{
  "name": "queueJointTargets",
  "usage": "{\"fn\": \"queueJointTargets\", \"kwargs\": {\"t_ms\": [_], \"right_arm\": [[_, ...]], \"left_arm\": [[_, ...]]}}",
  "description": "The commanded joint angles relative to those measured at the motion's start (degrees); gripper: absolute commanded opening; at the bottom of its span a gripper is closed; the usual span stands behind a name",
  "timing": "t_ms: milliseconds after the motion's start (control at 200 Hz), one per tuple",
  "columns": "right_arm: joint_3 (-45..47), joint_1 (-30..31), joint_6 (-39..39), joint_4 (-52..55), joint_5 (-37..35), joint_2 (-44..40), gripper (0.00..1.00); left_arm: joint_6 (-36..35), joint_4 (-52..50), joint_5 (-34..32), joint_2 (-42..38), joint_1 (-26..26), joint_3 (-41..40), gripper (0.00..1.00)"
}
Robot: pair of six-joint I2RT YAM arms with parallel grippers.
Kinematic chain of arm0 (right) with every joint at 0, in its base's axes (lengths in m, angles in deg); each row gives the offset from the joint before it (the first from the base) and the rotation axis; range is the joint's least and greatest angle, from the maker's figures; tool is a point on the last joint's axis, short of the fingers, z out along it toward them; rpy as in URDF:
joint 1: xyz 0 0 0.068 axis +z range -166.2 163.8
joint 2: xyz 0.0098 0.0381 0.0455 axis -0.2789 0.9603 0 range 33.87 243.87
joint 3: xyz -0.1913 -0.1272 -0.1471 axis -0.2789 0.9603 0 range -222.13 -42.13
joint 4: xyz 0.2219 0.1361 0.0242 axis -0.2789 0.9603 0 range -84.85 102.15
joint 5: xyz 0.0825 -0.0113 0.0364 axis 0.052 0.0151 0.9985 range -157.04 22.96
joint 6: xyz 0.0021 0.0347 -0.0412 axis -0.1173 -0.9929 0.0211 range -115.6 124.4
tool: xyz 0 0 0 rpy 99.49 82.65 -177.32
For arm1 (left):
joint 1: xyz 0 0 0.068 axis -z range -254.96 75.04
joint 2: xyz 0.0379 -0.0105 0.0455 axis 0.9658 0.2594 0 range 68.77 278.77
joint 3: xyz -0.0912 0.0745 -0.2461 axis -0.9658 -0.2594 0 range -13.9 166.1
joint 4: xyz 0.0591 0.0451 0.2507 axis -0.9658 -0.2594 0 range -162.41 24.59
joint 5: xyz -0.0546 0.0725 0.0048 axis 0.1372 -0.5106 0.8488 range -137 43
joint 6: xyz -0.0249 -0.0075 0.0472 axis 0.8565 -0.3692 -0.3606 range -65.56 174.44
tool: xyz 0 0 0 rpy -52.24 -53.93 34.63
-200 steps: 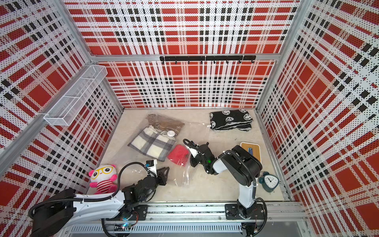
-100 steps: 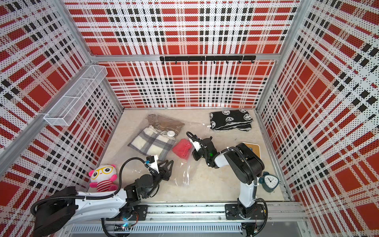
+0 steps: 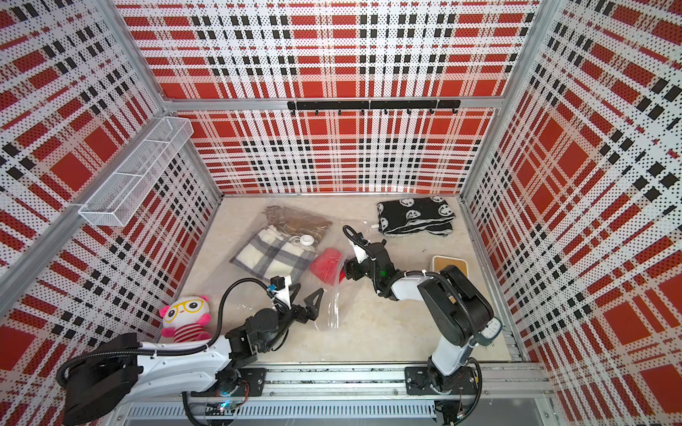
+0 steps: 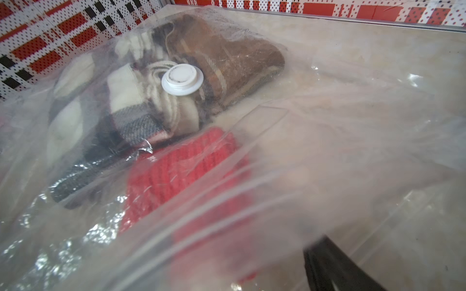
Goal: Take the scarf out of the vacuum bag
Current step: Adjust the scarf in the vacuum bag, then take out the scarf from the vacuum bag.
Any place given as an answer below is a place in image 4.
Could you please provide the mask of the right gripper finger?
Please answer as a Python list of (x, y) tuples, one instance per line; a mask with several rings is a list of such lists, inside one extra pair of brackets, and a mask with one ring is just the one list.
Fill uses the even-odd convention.
[(305, 248), (303, 258), (312, 291), (386, 291), (327, 236)]

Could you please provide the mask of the clear plastic vacuum bag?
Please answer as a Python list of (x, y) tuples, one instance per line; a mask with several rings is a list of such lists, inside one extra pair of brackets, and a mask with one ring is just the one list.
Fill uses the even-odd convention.
[(198, 131), (56, 202), (50, 93), (75, 58), (1, 103), (4, 291), (311, 291), (329, 237), (386, 291), (466, 288), (466, 36), (165, 7), (274, 44), (284, 69)]

